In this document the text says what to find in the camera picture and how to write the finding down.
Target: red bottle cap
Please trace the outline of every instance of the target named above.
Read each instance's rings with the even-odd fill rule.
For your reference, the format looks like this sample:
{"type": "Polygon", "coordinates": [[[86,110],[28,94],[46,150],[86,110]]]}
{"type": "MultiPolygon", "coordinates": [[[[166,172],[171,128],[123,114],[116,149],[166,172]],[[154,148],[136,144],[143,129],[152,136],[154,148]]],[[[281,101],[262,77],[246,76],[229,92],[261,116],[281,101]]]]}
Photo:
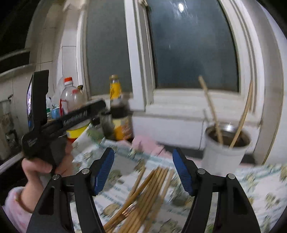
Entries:
{"type": "Polygon", "coordinates": [[[64,78],[64,83],[65,83],[65,82],[69,82],[69,81],[73,81],[73,78],[72,78],[72,77],[64,78]]]}

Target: window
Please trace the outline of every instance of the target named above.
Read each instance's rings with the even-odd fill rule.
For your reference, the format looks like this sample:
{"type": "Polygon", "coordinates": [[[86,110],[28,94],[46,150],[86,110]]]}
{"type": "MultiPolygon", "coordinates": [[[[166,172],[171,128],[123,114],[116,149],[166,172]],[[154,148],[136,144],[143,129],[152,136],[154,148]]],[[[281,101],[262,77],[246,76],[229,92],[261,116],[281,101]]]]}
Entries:
{"type": "Polygon", "coordinates": [[[238,92],[235,47],[216,0],[149,0],[148,18],[157,89],[201,88],[238,92]]]}
{"type": "Polygon", "coordinates": [[[112,74],[132,92],[123,0],[90,1],[86,46],[90,94],[108,94],[112,74]]]}
{"type": "Polygon", "coordinates": [[[108,77],[116,73],[131,110],[211,119],[198,83],[203,75],[219,120],[232,122],[239,120],[253,80],[246,122],[260,121],[262,54],[241,0],[148,0],[147,7],[138,0],[90,1],[87,12],[90,98],[108,94],[108,77]]]}

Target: white cup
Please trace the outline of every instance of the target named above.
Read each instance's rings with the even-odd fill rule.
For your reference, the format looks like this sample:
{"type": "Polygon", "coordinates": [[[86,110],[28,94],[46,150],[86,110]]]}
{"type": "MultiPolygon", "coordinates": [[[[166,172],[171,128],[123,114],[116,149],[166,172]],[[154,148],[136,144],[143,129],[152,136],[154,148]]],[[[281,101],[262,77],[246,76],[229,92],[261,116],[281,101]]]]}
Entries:
{"type": "Polygon", "coordinates": [[[234,173],[238,168],[249,144],[249,136],[241,130],[240,135],[232,149],[229,145],[234,138],[237,128],[233,125],[219,126],[223,136],[223,145],[217,142],[214,126],[205,130],[206,146],[203,153],[202,168],[212,175],[226,176],[234,173]]]}

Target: wall tile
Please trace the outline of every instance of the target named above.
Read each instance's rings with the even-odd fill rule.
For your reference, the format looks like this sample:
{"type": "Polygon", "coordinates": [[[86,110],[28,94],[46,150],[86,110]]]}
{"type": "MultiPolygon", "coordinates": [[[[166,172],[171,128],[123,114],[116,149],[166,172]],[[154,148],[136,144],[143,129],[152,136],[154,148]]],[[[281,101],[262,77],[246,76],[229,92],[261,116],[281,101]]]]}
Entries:
{"type": "Polygon", "coordinates": [[[14,102],[22,133],[28,132],[26,94],[33,72],[13,78],[14,102]]]}
{"type": "Polygon", "coordinates": [[[68,46],[63,47],[63,76],[73,77],[74,86],[78,86],[78,75],[77,75],[77,62],[76,62],[76,47],[68,46]]]}
{"type": "Polygon", "coordinates": [[[63,49],[61,48],[57,59],[54,59],[52,62],[54,90],[56,90],[60,78],[63,77],[62,51],[63,49]]]}
{"type": "Polygon", "coordinates": [[[49,9],[43,28],[55,28],[57,26],[58,16],[62,11],[62,7],[58,4],[52,4],[49,9]]]}
{"type": "Polygon", "coordinates": [[[13,94],[12,79],[0,82],[0,101],[13,94]]]}
{"type": "Polygon", "coordinates": [[[44,29],[41,63],[53,60],[54,39],[55,39],[55,29],[54,28],[44,29]]]}
{"type": "Polygon", "coordinates": [[[47,95],[53,97],[54,95],[54,85],[53,85],[53,72],[52,72],[52,62],[41,63],[41,70],[49,70],[49,90],[47,95]]]}
{"type": "Polygon", "coordinates": [[[199,148],[202,122],[133,116],[134,136],[148,136],[160,143],[199,148]]]}
{"type": "Polygon", "coordinates": [[[67,0],[64,4],[64,9],[80,10],[86,0],[67,0]]]}
{"type": "Polygon", "coordinates": [[[61,12],[58,17],[58,24],[57,28],[55,31],[55,43],[54,43],[54,57],[58,58],[59,50],[62,48],[62,37],[63,37],[63,32],[65,29],[65,20],[66,20],[67,14],[64,12],[61,12]]]}
{"type": "Polygon", "coordinates": [[[62,36],[62,46],[76,46],[80,11],[68,9],[62,36]]]}
{"type": "Polygon", "coordinates": [[[35,71],[40,71],[40,70],[41,70],[41,64],[37,64],[35,71]]]}
{"type": "Polygon", "coordinates": [[[37,64],[41,63],[42,44],[43,44],[43,30],[39,33],[38,36],[38,48],[37,48],[37,60],[36,60],[37,64]]]}

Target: yellow container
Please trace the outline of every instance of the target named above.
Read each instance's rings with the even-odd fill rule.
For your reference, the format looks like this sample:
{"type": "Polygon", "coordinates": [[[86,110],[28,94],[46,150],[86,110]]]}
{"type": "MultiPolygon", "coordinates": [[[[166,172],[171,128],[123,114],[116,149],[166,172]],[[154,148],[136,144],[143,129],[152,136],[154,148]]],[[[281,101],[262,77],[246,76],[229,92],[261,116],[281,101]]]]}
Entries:
{"type": "Polygon", "coordinates": [[[67,137],[71,142],[74,142],[84,131],[85,129],[89,126],[90,120],[84,121],[69,130],[67,130],[67,137]]]}

